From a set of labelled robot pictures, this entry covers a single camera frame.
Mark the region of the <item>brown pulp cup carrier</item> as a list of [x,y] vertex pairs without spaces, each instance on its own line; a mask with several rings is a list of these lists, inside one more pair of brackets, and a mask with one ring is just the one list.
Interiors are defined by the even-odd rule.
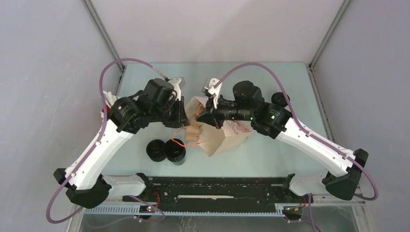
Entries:
[[203,133],[203,123],[192,124],[185,128],[184,141],[189,142],[198,142],[201,134]]

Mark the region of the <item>white paper bag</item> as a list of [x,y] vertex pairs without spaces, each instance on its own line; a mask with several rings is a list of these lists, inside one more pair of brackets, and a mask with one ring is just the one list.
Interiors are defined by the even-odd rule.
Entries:
[[[189,118],[190,125],[198,124],[195,117],[204,109],[207,98],[194,96],[185,106],[185,112]],[[178,130],[171,139],[179,139],[184,143],[185,148],[199,146],[209,156],[222,154],[241,146],[255,130],[249,122],[226,120],[221,129],[216,129],[203,123],[203,133],[198,142],[184,141],[185,128]]]

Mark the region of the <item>black cup stack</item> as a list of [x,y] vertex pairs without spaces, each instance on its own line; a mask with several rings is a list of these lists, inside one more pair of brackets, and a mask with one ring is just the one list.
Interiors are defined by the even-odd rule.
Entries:
[[170,139],[164,145],[166,158],[174,165],[182,165],[185,162],[186,149],[179,139]]

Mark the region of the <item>black cup lid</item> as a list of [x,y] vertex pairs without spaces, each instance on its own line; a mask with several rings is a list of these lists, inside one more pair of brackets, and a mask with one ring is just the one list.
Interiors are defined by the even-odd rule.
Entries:
[[271,96],[271,102],[281,107],[288,106],[288,101],[290,101],[289,96],[285,96],[283,92],[276,92]]

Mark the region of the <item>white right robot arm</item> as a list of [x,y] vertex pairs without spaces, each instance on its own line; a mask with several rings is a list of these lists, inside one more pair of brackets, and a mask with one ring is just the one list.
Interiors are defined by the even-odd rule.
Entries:
[[357,196],[356,189],[366,164],[368,153],[362,149],[344,149],[319,134],[309,131],[284,107],[264,100],[259,87],[251,81],[234,85],[234,100],[220,95],[215,78],[207,80],[203,93],[208,97],[205,110],[197,117],[217,129],[226,120],[249,121],[261,135],[278,139],[309,155],[326,170],[300,175],[290,174],[282,185],[281,195],[287,202],[294,202],[307,194],[329,193],[341,200],[350,201]]

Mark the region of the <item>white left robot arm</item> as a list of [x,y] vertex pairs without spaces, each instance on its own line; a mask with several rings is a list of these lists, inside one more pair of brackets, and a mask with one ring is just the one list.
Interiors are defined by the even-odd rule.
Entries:
[[173,129],[189,125],[181,93],[185,84],[183,77],[151,79],[144,90],[119,98],[110,106],[100,132],[89,145],[90,151],[84,151],[70,167],[54,172],[54,178],[66,187],[70,202],[91,209],[108,198],[131,195],[141,201],[151,199],[152,184],[144,174],[109,176],[102,170],[130,138],[150,123],[160,122]]

